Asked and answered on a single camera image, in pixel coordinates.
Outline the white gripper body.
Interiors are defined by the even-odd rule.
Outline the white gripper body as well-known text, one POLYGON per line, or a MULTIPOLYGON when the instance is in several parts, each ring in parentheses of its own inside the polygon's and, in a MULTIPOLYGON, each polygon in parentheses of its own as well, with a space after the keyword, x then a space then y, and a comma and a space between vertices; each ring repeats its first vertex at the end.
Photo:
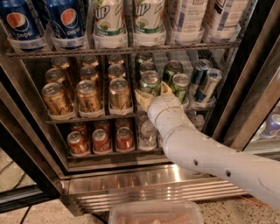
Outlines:
POLYGON ((194 125, 187 117, 181 102, 174 95, 155 97, 148 106, 147 114, 163 139, 174 133, 182 136, 194 134, 194 125))

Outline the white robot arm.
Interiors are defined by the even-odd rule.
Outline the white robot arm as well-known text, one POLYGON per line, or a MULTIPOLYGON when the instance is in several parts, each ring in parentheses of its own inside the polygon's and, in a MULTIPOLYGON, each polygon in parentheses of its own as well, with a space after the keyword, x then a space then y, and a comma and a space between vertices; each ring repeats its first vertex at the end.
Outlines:
POLYGON ((198 131, 168 86, 159 96, 140 89, 135 95, 163 139, 164 154, 175 165, 225 179, 280 209, 280 162, 238 152, 198 131))

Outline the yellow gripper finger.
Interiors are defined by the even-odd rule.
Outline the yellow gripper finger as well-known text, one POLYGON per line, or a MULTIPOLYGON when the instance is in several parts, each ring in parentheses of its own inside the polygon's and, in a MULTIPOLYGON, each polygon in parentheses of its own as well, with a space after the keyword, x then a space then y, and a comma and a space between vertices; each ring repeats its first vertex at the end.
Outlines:
POLYGON ((161 82, 161 95, 171 95, 172 94, 172 89, 164 82, 161 82))
POLYGON ((143 111, 147 111, 154 96, 152 94, 142 92, 140 89, 135 90, 135 96, 143 111))

